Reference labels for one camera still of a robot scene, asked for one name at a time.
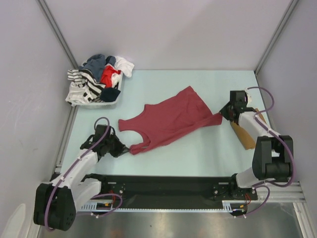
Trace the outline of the tan tank top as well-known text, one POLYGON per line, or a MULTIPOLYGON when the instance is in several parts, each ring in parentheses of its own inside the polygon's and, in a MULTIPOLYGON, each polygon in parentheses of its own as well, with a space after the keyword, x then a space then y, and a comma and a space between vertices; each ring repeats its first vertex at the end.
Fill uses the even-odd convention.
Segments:
POLYGON ((264 117, 259 110, 249 108, 250 110, 242 112, 239 116, 230 113, 230 125, 242 143, 243 147, 248 149, 255 149, 258 137, 268 136, 268 129, 264 117))

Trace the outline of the maroon garment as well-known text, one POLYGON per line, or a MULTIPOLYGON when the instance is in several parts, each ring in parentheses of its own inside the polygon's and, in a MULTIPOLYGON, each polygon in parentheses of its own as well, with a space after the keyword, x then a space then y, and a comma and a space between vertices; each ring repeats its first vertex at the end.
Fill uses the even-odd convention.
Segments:
POLYGON ((119 131, 134 131, 143 142, 130 146, 137 155, 166 146, 181 137, 206 126, 222 123, 222 115, 213 114, 191 86, 158 104, 145 104, 134 118, 118 120, 119 131))

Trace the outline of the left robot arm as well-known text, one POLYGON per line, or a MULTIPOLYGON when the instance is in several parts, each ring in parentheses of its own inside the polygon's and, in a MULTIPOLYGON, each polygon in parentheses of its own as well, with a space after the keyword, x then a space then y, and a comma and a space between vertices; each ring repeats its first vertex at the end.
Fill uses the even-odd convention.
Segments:
POLYGON ((117 210, 123 203, 121 194, 114 193, 106 176, 89 171, 106 154, 118 157, 128 151, 110 125, 94 126, 95 133, 80 146, 73 164, 48 183, 41 183, 35 196, 33 222, 49 231, 68 230, 77 212, 89 200, 110 198, 108 212, 117 210))

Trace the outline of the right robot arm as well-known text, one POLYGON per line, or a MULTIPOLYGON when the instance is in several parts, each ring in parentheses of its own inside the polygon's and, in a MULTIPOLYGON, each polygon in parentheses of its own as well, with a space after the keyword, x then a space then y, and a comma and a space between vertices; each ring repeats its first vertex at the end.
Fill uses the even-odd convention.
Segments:
POLYGON ((228 192, 234 199, 245 195, 246 189, 266 184, 288 187, 295 178, 292 137, 273 130, 248 102, 246 90, 230 91, 229 102, 219 112, 243 128, 256 143, 251 167, 231 177, 228 192))

